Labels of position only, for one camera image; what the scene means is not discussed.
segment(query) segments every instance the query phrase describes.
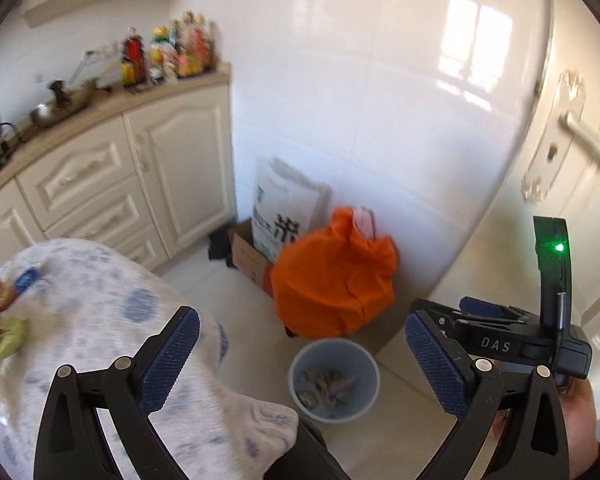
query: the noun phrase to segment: blue package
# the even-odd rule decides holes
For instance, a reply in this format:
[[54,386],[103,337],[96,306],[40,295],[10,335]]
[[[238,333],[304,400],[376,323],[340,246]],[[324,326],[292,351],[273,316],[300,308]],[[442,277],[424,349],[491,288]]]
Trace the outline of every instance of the blue package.
[[18,295],[25,292],[31,285],[40,279],[40,272],[35,267],[25,270],[13,284]]

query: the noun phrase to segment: white tiled wall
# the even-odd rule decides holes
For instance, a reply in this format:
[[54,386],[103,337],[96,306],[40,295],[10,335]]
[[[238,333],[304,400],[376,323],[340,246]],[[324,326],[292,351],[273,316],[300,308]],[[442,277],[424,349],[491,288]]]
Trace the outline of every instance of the white tiled wall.
[[[122,41],[127,27],[144,38],[165,22],[170,0],[106,0],[29,28],[16,6],[0,26],[0,118],[18,121],[52,93],[46,85],[68,80],[85,50]],[[85,69],[83,76],[103,65]],[[35,83],[37,75],[42,83]]]
[[171,15],[190,8],[217,22],[234,66],[240,216],[257,158],[273,155],[330,184],[332,206],[372,209],[400,251],[399,301],[378,318],[397,330],[522,138],[547,0],[173,0]]

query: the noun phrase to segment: white tablecloth with blue pattern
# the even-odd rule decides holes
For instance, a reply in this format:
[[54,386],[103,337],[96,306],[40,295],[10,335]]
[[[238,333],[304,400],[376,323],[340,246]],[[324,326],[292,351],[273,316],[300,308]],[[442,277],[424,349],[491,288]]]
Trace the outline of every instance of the white tablecloth with blue pattern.
[[[0,269],[0,278],[13,281],[39,264],[42,279],[3,314],[30,320],[26,346],[0,364],[0,462],[14,480],[32,478],[40,417],[57,368],[99,370],[132,356],[186,304],[154,274],[80,240],[22,251]],[[200,339],[163,409],[150,420],[190,478],[262,478],[295,443],[298,415],[222,386],[222,329],[202,314],[200,319]],[[100,418],[123,477],[137,478],[109,413],[100,410]]]

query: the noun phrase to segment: orange plastic bag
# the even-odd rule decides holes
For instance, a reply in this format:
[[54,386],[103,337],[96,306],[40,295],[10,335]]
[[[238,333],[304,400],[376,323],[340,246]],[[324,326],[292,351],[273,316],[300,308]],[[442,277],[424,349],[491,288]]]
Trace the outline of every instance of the orange plastic bag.
[[287,246],[271,271],[276,314],[292,332],[318,339],[350,334],[395,299],[397,256],[391,238],[368,240],[350,208],[331,225]]

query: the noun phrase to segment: cardboard box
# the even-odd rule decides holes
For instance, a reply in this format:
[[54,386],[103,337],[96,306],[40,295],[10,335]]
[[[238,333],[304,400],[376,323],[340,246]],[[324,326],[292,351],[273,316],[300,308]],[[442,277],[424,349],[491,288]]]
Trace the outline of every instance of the cardboard box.
[[251,219],[235,225],[230,232],[234,265],[247,278],[273,298],[271,269],[273,264],[253,246]]

